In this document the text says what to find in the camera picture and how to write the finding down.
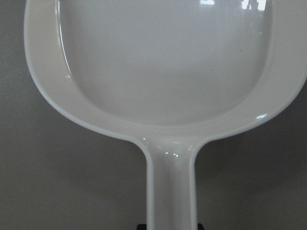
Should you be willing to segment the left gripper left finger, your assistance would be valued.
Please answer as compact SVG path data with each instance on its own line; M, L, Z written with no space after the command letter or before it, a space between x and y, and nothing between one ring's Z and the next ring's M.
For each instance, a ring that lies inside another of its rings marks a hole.
M138 224L136 230L147 230L146 224Z

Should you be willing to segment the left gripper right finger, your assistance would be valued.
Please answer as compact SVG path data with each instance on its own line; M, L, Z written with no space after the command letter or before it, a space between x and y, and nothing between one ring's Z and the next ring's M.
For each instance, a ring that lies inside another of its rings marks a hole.
M198 224L198 230L204 230L204 227L202 224Z

